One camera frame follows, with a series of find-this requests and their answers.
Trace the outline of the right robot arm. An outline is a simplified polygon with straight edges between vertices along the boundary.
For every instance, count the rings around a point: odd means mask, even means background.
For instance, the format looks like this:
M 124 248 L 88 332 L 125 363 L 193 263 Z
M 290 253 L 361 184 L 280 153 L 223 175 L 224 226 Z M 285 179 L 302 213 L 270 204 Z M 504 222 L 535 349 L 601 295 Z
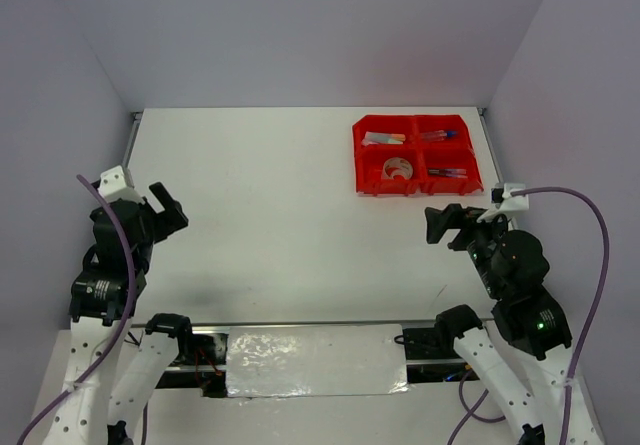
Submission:
M 574 343 L 566 315 L 543 285 L 550 265 L 541 242 L 513 229 L 503 214 L 450 204 L 425 210 L 426 240 L 468 254 L 487 294 L 501 338 L 526 378 L 520 380 L 468 305 L 436 317 L 435 345 L 464 359 L 505 417 L 519 444 L 601 444 L 585 386 L 571 360 Z

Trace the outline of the small clear tape roll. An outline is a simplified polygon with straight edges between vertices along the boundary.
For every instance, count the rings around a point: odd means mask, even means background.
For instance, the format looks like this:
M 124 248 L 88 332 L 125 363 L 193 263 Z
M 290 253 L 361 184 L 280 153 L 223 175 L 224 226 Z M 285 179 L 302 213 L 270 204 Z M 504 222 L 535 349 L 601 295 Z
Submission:
M 394 170 L 391 173 L 391 177 L 393 179 L 404 179 L 404 180 L 407 180 L 410 178 L 410 176 L 404 170 Z

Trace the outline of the blue pen with label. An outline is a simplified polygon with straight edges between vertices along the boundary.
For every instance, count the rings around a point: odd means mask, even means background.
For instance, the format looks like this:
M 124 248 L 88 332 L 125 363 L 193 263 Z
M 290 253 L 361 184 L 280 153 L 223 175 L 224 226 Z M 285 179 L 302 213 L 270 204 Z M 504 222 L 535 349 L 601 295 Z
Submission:
M 466 175 L 467 170 L 461 168 L 428 168 L 427 173 L 433 176 Z

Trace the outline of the large silver tape roll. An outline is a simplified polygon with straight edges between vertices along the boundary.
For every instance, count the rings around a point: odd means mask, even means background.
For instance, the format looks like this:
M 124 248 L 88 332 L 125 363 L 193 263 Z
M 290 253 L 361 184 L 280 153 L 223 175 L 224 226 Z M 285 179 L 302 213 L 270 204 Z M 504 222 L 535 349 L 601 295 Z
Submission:
M 407 159 L 402 157 L 392 157 L 387 159 L 384 162 L 382 167 L 381 178 L 388 179 L 388 180 L 404 180 L 404 179 L 393 179 L 391 177 L 391 173 L 394 170 L 404 170 L 410 176 L 410 178 L 407 180 L 410 180 L 414 174 L 413 166 Z

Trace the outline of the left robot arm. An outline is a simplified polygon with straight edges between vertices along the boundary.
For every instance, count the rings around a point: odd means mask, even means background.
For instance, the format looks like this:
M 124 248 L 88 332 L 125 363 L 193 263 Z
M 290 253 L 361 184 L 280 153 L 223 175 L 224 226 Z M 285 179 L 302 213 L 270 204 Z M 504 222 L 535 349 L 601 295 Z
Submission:
M 51 406 L 47 444 L 131 444 L 165 369 L 196 350 L 191 321 L 158 313 L 123 375 L 116 369 L 145 286 L 153 248 L 184 229 L 180 203 L 156 182 L 156 211 L 123 173 L 89 185 L 99 206 L 90 218 L 95 242 L 71 286 L 71 343 L 60 398 Z

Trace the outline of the orange-tip grey highlighter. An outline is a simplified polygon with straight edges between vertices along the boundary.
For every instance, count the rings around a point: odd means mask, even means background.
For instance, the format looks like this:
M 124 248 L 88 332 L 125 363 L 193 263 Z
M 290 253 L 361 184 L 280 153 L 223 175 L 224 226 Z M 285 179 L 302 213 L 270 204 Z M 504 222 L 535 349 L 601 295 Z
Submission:
M 404 140 L 399 140 L 399 139 L 395 139 L 395 138 L 388 138 L 385 139 L 381 142 L 381 144 L 387 144 L 387 145 L 403 145 L 404 144 Z

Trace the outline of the pink highlighter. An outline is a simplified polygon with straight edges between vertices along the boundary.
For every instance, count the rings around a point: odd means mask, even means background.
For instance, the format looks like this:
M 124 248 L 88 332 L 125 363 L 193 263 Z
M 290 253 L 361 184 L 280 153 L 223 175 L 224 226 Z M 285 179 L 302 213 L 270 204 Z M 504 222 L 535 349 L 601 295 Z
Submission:
M 371 145 L 384 145 L 387 144 L 387 142 L 385 141 L 373 141 L 373 140 L 367 140 L 364 139 L 361 141 L 361 145 L 363 146 L 371 146 Z

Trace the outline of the dark blue pen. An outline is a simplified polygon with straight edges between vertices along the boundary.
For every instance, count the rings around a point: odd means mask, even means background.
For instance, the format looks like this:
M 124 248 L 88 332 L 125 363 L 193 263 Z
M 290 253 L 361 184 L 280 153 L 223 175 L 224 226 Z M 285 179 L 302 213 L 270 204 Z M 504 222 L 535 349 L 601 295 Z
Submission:
M 468 179 L 468 176 L 466 174 L 456 174 L 456 173 L 436 173 L 436 174 L 428 174 L 429 178 L 433 178 L 433 179 L 462 179 L 462 180 L 466 180 Z

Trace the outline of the green highlighter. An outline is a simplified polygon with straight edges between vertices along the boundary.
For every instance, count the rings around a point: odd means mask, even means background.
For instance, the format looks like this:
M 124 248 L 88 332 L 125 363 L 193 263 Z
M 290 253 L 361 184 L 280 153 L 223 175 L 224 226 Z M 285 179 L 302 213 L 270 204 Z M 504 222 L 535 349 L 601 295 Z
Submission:
M 368 131 L 364 135 L 364 139 L 373 141 L 383 141 L 388 138 L 395 138 L 404 141 L 406 140 L 406 136 L 404 134 L 389 134 Z

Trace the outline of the clear blue-cap spray bottle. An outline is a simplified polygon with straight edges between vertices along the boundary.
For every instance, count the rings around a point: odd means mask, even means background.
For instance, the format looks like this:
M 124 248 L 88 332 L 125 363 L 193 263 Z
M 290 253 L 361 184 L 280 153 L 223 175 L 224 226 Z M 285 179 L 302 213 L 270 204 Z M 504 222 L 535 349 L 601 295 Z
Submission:
M 446 141 L 456 138 L 458 133 L 455 130 L 436 130 L 420 134 L 420 139 L 425 142 Z

